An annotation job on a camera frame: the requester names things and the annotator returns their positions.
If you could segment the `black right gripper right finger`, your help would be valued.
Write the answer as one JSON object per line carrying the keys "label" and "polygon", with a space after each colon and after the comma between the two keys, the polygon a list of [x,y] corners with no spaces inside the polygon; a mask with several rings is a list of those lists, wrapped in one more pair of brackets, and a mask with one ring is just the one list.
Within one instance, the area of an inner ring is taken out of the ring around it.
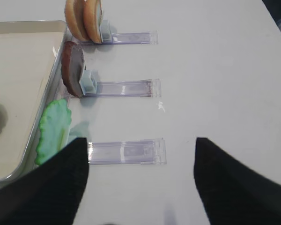
{"label": "black right gripper right finger", "polygon": [[212,225],[281,225],[281,185],[198,137],[193,176]]}

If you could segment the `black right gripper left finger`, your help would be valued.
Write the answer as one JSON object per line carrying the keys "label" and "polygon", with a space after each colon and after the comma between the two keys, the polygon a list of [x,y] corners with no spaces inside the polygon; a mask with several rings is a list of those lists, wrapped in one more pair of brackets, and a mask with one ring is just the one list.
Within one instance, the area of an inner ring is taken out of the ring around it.
{"label": "black right gripper left finger", "polygon": [[0,225],[71,225],[89,176],[88,142],[76,138],[0,189]]}

